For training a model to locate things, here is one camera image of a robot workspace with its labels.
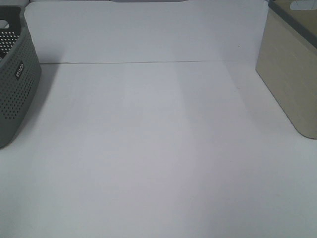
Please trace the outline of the beige storage box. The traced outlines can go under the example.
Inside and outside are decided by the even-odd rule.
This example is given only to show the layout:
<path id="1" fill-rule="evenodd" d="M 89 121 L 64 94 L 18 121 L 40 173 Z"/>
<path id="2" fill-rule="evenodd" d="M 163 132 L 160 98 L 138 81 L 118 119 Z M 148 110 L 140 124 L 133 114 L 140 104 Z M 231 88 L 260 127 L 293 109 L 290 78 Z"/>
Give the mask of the beige storage box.
<path id="1" fill-rule="evenodd" d="M 256 72 L 294 128 L 317 137 L 317 3 L 270 0 Z"/>

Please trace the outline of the grey perforated laundry basket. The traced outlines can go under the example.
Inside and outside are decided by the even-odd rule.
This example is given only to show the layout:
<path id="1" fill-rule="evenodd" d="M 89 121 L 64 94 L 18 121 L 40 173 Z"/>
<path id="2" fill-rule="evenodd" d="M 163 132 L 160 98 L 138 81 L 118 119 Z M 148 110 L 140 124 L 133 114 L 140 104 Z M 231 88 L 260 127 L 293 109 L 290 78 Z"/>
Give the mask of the grey perforated laundry basket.
<path id="1" fill-rule="evenodd" d="M 0 18 L 0 146 L 9 144 L 35 96 L 41 67 L 24 16 L 25 8 L 2 5 Z"/>

